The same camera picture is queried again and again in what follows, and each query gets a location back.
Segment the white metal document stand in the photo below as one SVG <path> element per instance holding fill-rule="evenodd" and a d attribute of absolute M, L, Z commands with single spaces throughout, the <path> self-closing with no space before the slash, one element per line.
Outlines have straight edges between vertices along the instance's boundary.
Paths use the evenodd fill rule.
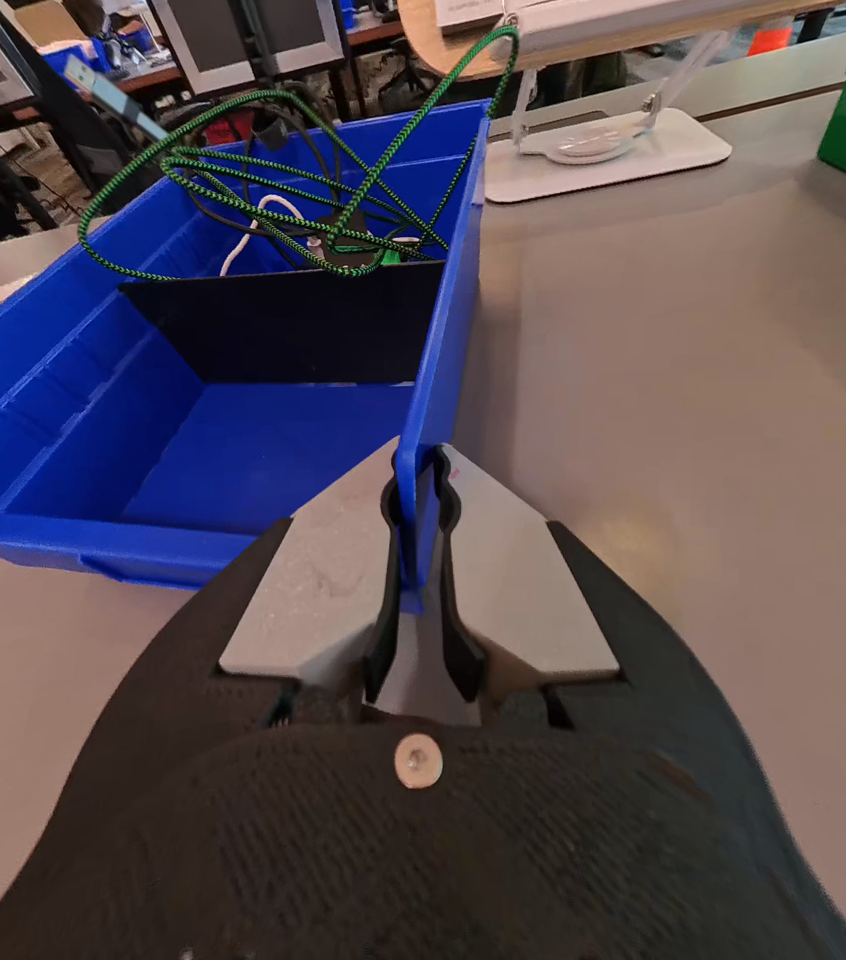
<path fill-rule="evenodd" d="M 712 17 L 728 8 L 729 2 L 504 2 L 502 22 L 517 28 L 522 52 L 554 58 L 562 46 Z M 527 110 L 537 90 L 537 70 L 525 69 L 510 116 L 510 138 L 487 147 L 485 198 L 513 205 L 724 162 L 731 154 L 729 143 L 673 102 L 730 39 L 729 30 L 701 34 L 638 111 L 573 126 L 530 131 Z"/>

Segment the black bin divider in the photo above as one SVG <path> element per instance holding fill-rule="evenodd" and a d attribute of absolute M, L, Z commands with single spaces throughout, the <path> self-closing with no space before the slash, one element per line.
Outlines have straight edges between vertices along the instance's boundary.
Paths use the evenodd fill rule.
<path fill-rule="evenodd" d="M 205 384 L 401 384 L 417 377 L 444 263 L 126 282 Z"/>

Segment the black hub cable grey plug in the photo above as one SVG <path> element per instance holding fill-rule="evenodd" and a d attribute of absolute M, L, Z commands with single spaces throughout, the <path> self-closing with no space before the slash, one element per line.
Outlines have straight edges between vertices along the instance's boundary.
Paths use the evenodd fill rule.
<path fill-rule="evenodd" d="M 81 61 L 76 60 L 73 55 L 71 55 L 67 60 L 65 79 L 75 81 L 77 87 L 82 92 L 89 93 L 94 105 L 102 107 L 105 112 L 112 114 L 117 119 L 126 120 L 131 125 L 136 126 L 147 138 L 149 138 L 151 143 L 160 143 L 170 135 L 162 126 L 159 126 L 156 121 L 150 118 L 147 114 L 144 114 L 140 104 L 133 100 L 129 94 L 117 88 L 117 86 L 109 79 L 105 78 L 104 75 L 91 71 L 89 66 L 84 64 L 81 65 Z M 296 97 L 297 100 L 299 100 L 301 103 L 304 103 L 307 106 L 307 109 L 313 112 L 320 123 L 327 125 L 333 123 L 329 113 L 321 104 L 321 101 L 318 99 L 317 95 L 313 93 L 309 89 L 309 86 L 307 86 L 304 82 L 300 80 L 285 80 L 283 81 L 281 90 L 291 93 Z M 291 126 L 295 126 L 300 138 L 306 142 L 306 144 L 309 146 L 309 150 L 319 162 L 323 176 L 329 178 L 329 168 L 325 163 L 320 149 L 310 137 L 307 127 L 303 123 L 302 119 L 297 117 L 297 114 L 302 116 L 302 113 L 298 108 L 292 105 L 286 107 L 277 107 L 277 105 L 264 104 L 263 106 L 259 107 L 259 110 L 262 111 L 263 114 L 268 113 L 271 118 L 273 118 L 274 123 L 277 119 L 279 119 L 281 122 L 284 122 L 285 125 L 290 124 Z M 254 139 L 259 139 L 261 142 L 263 142 L 263 132 L 264 131 L 262 127 L 260 127 L 260 129 L 251 127 L 249 138 L 247 138 L 244 143 L 244 154 L 247 158 L 249 158 L 251 145 Z M 135 167 L 130 170 L 128 174 L 126 174 L 127 170 L 119 171 L 117 174 L 115 174 L 114 183 L 116 180 L 120 180 L 120 183 L 122 183 L 124 179 L 131 177 L 135 172 Z M 114 189 L 109 193 L 106 193 L 106 189 L 106 187 L 100 189 L 100 191 L 87 205 L 84 213 L 81 215 L 77 229 L 77 236 L 81 243 L 82 238 L 86 236 L 87 231 L 89 230 L 91 221 L 94 219 L 94 217 L 96 217 L 97 213 L 102 210 L 103 206 L 105 206 L 110 194 L 116 192 L 117 186 L 114 186 Z M 219 276 L 221 278 L 227 276 L 230 268 L 234 265 L 236 259 L 243 252 L 246 246 L 248 246 L 249 240 L 253 236 L 262 236 L 265 238 L 267 242 L 273 246 L 277 254 L 285 259 L 291 270 L 299 269 L 296 262 L 289 257 L 289 254 L 286 253 L 283 247 L 280 246 L 279 243 L 277 243 L 277 241 L 274 239 L 273 234 L 261 226 L 259 220 L 254 219 L 249 222 L 249 225 L 247 226 L 243 226 L 240 223 L 234 224 L 226 221 L 225 218 L 218 217 L 216 213 L 211 211 L 202 203 L 201 198 L 197 195 L 192 195 L 190 198 L 193 200 L 197 209 L 206 216 L 210 217 L 210 219 L 215 219 L 224 226 L 228 226 L 230 229 L 241 234 L 241 238 L 238 240 L 237 245 L 234 246 L 234 248 L 227 254 L 221 265 L 219 271 Z M 296 221 L 303 220 L 303 215 L 297 206 L 288 198 L 279 194 L 270 193 L 262 196 L 256 203 L 256 210 L 267 211 L 268 207 L 272 205 L 276 205 L 277 208 L 281 209 L 281 212 L 288 213 L 295 218 Z M 307 237 L 310 234 L 304 230 L 302 235 L 307 245 Z"/>

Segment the blue plastic bin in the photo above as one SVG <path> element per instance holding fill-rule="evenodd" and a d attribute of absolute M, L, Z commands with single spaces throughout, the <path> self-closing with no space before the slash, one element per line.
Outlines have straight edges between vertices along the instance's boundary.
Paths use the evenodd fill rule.
<path fill-rule="evenodd" d="M 486 102 L 434 109 L 381 181 L 448 249 L 416 378 L 401 384 L 205 384 L 129 302 L 130 282 L 75 246 L 0 305 L 0 557 L 198 589 L 274 522 L 383 444 L 430 558 L 419 474 L 452 439 L 479 290 Z M 162 178 L 90 235 L 105 259 L 176 280 L 219 278 L 237 231 Z M 252 239 L 226 277 L 290 270 Z"/>

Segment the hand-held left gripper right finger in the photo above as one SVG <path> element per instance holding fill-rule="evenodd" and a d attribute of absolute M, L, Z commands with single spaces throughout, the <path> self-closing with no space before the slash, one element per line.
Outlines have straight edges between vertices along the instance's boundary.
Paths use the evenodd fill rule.
<path fill-rule="evenodd" d="M 449 444 L 433 450 L 446 672 L 465 702 L 617 679 L 548 521 Z"/>

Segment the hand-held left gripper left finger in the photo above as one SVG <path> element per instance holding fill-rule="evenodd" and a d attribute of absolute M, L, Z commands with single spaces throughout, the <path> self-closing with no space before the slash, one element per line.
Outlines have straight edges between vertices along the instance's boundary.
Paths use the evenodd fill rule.
<path fill-rule="evenodd" d="M 393 666 L 401 560 L 394 437 L 292 515 L 218 666 L 376 703 Z"/>

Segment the orange traffic cone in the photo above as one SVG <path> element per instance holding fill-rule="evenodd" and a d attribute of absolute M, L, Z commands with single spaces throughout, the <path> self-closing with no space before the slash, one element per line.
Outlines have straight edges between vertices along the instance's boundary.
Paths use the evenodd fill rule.
<path fill-rule="evenodd" d="M 786 49 L 794 30 L 794 18 L 779 17 L 761 22 L 753 35 L 746 51 L 747 57 L 776 52 Z"/>

